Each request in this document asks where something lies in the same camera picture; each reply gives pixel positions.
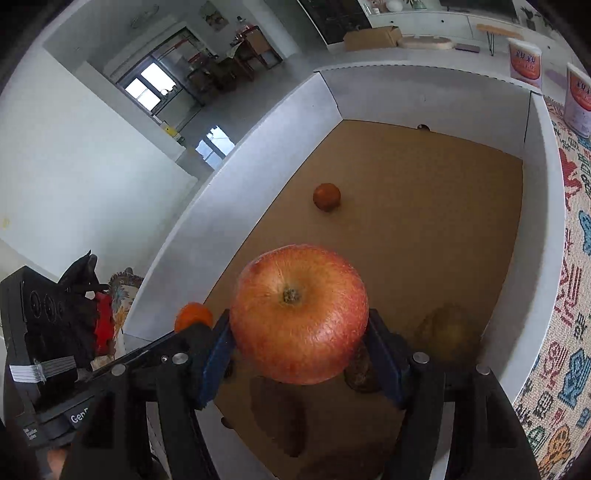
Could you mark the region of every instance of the orange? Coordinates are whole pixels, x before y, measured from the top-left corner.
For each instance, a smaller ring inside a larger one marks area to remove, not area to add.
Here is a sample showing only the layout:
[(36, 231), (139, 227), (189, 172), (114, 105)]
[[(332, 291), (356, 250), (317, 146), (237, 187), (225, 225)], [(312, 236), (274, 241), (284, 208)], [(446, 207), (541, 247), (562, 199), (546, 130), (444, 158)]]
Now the orange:
[(187, 303), (177, 314), (174, 321), (174, 331), (180, 332), (194, 323), (204, 323), (208, 327), (213, 326), (213, 315), (210, 310), (196, 301)]

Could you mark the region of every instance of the cardboard bottom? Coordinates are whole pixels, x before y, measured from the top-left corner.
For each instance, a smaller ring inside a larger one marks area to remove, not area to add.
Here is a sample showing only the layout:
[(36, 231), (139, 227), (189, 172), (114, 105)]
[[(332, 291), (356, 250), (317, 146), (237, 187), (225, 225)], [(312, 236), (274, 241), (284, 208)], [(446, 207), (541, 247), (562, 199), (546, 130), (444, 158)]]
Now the cardboard bottom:
[[(342, 204), (331, 213), (312, 202), (320, 183), (341, 190)], [(352, 263), (371, 307), (392, 331), (411, 338), (445, 304), (461, 307), (482, 331), (511, 260), (521, 193), (522, 163), (511, 155), (425, 130), (343, 121), (277, 196), (206, 305), (220, 315), (240, 271), (261, 253), (308, 243)], [(258, 406), (257, 422), (251, 410), (255, 376), (237, 355), (234, 374), (215, 402), (275, 476), (360, 480), (381, 471), (403, 418), (381, 393), (357, 393), (342, 375), (318, 385), (284, 385), (283, 392), (262, 399), (268, 407)], [(300, 416), (290, 417), (295, 404)], [(268, 418), (261, 420), (265, 411)], [(265, 426), (265, 420), (277, 425)], [(294, 433), (294, 422), (305, 429), (296, 458), (278, 445)]]

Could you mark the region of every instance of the apple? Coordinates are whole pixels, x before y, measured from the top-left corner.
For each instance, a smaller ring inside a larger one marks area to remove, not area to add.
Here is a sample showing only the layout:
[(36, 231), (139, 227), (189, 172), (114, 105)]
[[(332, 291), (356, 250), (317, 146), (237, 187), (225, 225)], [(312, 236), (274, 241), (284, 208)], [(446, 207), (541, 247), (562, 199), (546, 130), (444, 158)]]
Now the apple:
[(339, 375), (368, 322), (365, 286), (339, 255), (289, 245), (248, 264), (230, 306), (242, 355), (273, 380), (311, 385)]

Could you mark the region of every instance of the colorful carpet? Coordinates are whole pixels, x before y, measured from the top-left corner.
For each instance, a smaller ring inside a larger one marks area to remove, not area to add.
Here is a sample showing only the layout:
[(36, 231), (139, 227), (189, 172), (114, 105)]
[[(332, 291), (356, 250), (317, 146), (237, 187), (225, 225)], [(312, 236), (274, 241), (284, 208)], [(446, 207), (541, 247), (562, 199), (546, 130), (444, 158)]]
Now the colorful carpet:
[(591, 144), (546, 98), (564, 177), (560, 286), (544, 343), (514, 408), (543, 480), (562, 478), (591, 436)]

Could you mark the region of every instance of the milk powder can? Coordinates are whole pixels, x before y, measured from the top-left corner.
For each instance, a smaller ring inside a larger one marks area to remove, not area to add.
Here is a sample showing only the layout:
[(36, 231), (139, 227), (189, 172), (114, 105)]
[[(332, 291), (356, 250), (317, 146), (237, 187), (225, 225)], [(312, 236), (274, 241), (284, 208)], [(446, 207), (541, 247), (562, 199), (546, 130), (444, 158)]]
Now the milk powder can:
[(509, 59), (512, 78), (542, 88), (542, 51), (538, 47), (510, 38)]
[(564, 122), (583, 138), (591, 133), (591, 79), (572, 63), (567, 64), (568, 85)]

